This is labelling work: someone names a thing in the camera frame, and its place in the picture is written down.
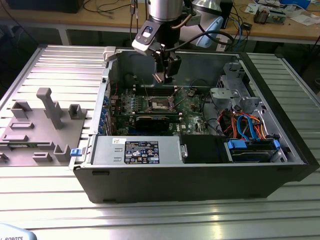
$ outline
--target power supply label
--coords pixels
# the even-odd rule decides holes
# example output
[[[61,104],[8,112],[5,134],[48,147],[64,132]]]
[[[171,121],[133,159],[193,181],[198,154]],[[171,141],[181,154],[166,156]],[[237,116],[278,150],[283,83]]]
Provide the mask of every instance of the power supply label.
[[[126,164],[159,164],[157,141],[126,141],[124,151]]]

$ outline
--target wooden workbench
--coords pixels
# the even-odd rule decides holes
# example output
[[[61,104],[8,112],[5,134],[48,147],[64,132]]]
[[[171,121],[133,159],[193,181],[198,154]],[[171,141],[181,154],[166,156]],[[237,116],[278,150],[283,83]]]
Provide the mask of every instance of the wooden workbench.
[[[113,0],[97,0],[98,4],[112,3]],[[106,6],[104,10],[113,9],[122,5],[129,4],[129,0],[120,0],[116,4]],[[320,34],[320,24],[313,24],[305,26],[301,23],[295,22],[291,19],[286,19],[284,24],[267,23],[265,25],[254,23],[253,14],[244,13],[245,5],[251,3],[250,0],[235,0],[235,7],[244,22],[252,24],[249,40],[254,41],[270,41],[283,43],[301,43],[312,44],[317,40]],[[86,7],[90,10],[96,10],[95,1],[89,2]],[[311,4],[309,11],[320,11],[320,6]],[[47,12],[47,11],[33,11],[33,10],[11,10],[10,14],[22,25],[42,28],[55,28],[59,30],[62,43],[64,45],[70,44],[67,30],[92,30],[105,32],[129,32],[130,14],[129,6],[119,8],[113,11],[110,16],[98,14],[96,12],[89,12],[83,8],[78,13],[63,13],[63,12]],[[141,27],[145,15],[144,3],[139,3],[139,26]],[[15,24],[12,19],[0,9],[0,24],[12,25]],[[237,29],[229,21],[225,32],[236,35]]]

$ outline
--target floor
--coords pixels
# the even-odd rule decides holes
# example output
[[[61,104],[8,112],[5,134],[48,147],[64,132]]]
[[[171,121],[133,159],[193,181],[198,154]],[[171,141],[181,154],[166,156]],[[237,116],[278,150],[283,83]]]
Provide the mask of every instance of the floor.
[[[40,44],[61,44],[58,31],[55,29],[43,28],[26,28],[26,30]],[[15,32],[14,38],[8,38],[2,35],[0,31],[0,96],[6,92],[8,87],[15,80],[20,70],[25,66],[28,59],[37,48],[36,44],[29,36],[19,27],[13,29]],[[70,39],[73,45],[78,46],[117,46],[129,47],[130,40],[128,33],[121,32],[102,32],[99,36],[96,31],[70,30]],[[271,42],[260,42],[256,47],[256,42],[248,41],[243,44],[239,51],[270,53],[275,52],[282,54],[292,67],[299,72],[302,65],[306,62],[310,54],[308,45],[286,43],[282,46],[277,46]],[[215,50],[216,45],[213,45],[209,50]],[[319,88],[315,85],[315,79],[320,78],[320,57],[313,60],[309,68],[302,75],[302,78],[315,92],[319,92]]]

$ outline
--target black cable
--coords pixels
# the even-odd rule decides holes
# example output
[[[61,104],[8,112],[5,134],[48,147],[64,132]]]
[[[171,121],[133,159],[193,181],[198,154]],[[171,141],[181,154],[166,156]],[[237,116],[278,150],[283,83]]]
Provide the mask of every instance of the black cable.
[[[5,8],[4,3],[3,3],[1,0],[0,0],[0,3],[1,3],[1,5],[2,5],[3,10],[6,12],[6,14],[8,14],[9,17],[10,17],[13,21],[15,21],[15,23],[16,23],[17,25],[19,25],[20,28],[22,28],[22,30],[34,41],[34,43],[35,43],[36,45],[39,45],[38,41],[35,40],[35,39],[30,35],[30,33],[27,32],[27,31],[25,30],[25,28],[8,12],[8,10]]]
[[[132,43],[132,21],[133,21],[133,18],[134,18],[134,15],[131,14],[131,17],[130,17],[130,42]]]
[[[319,40],[320,40],[320,35],[319,35],[318,39],[315,41],[315,44],[313,45],[313,47],[311,48],[311,53],[314,51],[314,49],[317,46]]]
[[[87,0],[86,2],[83,3],[83,9],[91,12],[91,13],[107,13],[107,12],[111,12],[111,11],[114,11],[114,10],[117,10],[117,9],[120,9],[120,8],[124,8],[124,7],[127,7],[127,6],[130,6],[130,4],[126,4],[126,5],[122,5],[122,6],[118,6],[116,8],[113,8],[113,9],[109,9],[109,10],[103,10],[103,11],[94,11],[94,10],[91,10],[91,9],[88,9],[86,8],[86,4],[89,3],[91,0]]]
[[[138,0],[135,0],[135,8],[136,8],[136,33],[139,32],[139,18],[138,18]]]
[[[235,13],[230,12],[230,14],[233,14],[233,15],[236,15],[236,16],[237,16],[237,18],[238,18],[238,23],[239,23],[239,25],[240,25],[240,27],[241,27],[241,26],[243,25],[244,21],[242,20],[241,16],[239,15],[238,10],[236,9],[236,7],[235,7],[234,5],[232,5],[232,7],[234,8]],[[238,41],[236,42],[235,46],[237,46],[240,41],[241,41],[241,38],[240,38],[240,36],[239,36],[239,39],[238,39]]]
[[[148,0],[144,0],[145,4],[145,20],[148,20]]]
[[[189,0],[189,4],[190,4],[190,14],[191,14],[191,15],[194,14],[194,6],[192,5],[192,1],[193,1],[193,0]]]
[[[300,72],[299,72],[300,76],[302,76],[305,73],[305,71],[308,69],[309,65],[311,64],[311,62],[313,60],[313,57],[318,55],[318,51],[320,50],[320,46],[318,47],[318,49],[316,51],[314,51],[314,49],[316,48],[319,40],[320,40],[320,35],[319,35],[318,39],[315,41],[314,45],[312,46],[311,52],[310,52],[307,60],[305,61],[305,63],[302,65],[302,67],[300,69]]]
[[[216,130],[210,123],[208,123],[210,120],[213,120],[214,118],[210,118],[209,120],[206,120],[206,117],[205,117],[205,104],[206,104],[206,100],[207,100],[209,94],[210,94],[210,91],[204,97],[204,101],[203,101],[203,104],[202,104],[202,110],[201,110],[202,111],[202,117],[203,117],[203,120],[206,122],[206,124],[211,129],[213,129],[217,134],[219,134],[221,136],[220,132],[218,130]]]
[[[198,24],[198,27],[200,28],[201,32],[203,32],[203,33],[206,32],[206,31],[204,30],[204,28],[203,28],[200,24]],[[214,38],[213,38],[212,36],[210,36],[209,34],[206,34],[206,36],[207,36],[210,40],[214,41],[214,42],[217,43],[217,44],[227,45],[227,46],[232,45],[232,43],[227,43],[227,42],[223,42],[223,41],[218,41],[217,39],[214,39]]]
[[[208,82],[207,80],[205,80],[205,79],[203,79],[203,78],[197,78],[197,79],[193,80],[193,81],[190,83],[190,85],[189,85],[190,88],[193,86],[193,84],[194,84],[196,81],[202,81],[202,82],[206,83],[206,85],[207,85],[208,87],[210,87],[210,84],[209,84],[209,82]]]
[[[226,36],[228,39],[230,39],[232,41],[232,43],[235,42],[235,39],[228,33],[226,32],[223,32],[223,31],[216,31],[216,30],[211,30],[211,31],[205,31],[205,32],[202,32],[196,36],[194,36],[193,38],[189,39],[188,41],[185,41],[184,43],[182,43],[181,45],[179,46],[175,46],[173,48],[168,48],[168,49],[164,49],[165,52],[173,52],[175,50],[178,50],[180,49],[181,47],[183,47],[184,45],[187,45],[189,43],[191,43],[192,41],[204,36],[204,35],[207,35],[207,34],[220,34],[220,35],[223,35],[223,36]]]

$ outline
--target slotted aluminum surface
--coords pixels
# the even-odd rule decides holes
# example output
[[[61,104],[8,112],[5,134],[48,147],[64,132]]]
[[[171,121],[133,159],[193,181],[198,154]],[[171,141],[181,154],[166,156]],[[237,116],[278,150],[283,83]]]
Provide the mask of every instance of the slotted aluminum surface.
[[[320,100],[282,58],[248,54],[297,131],[320,161]],[[250,83],[253,92],[255,87]]]
[[[101,52],[102,48],[49,46],[45,55],[60,54],[59,58],[64,57],[62,60],[54,60],[55,57],[50,55],[51,60],[45,60],[47,56],[42,55],[31,74],[36,73],[35,71],[58,71],[60,68],[75,74],[74,68],[78,68],[83,71],[79,74],[99,75],[93,69],[102,69],[99,67]],[[66,53],[70,53],[75,60],[69,61]],[[95,61],[87,59],[85,53],[97,54]],[[67,105],[78,101],[66,98],[63,94],[72,94],[73,97],[76,94],[94,95],[95,88],[99,85],[98,79],[92,79],[92,76],[89,79],[77,77],[68,80],[50,79],[48,75],[38,77],[26,79],[19,87],[22,91],[18,91],[14,98],[18,94],[31,93],[34,86],[58,86],[52,91],[57,100]],[[80,91],[81,87],[88,89],[88,92]],[[290,87],[295,92],[301,92],[299,85]],[[37,100],[30,102],[32,107],[42,107]],[[87,114],[87,118],[90,118],[94,101],[84,98],[80,104],[81,107],[90,109]],[[314,109],[312,105],[307,104],[306,107]],[[4,121],[12,117],[9,110],[4,109],[0,113]],[[295,116],[295,113],[291,113],[293,119],[299,116]],[[135,181],[139,184],[138,179],[132,179],[133,183]],[[302,182],[284,185],[268,199],[94,204],[88,200],[67,167],[1,167],[0,221],[32,230],[39,240],[319,239],[319,184],[320,174],[317,171]]]

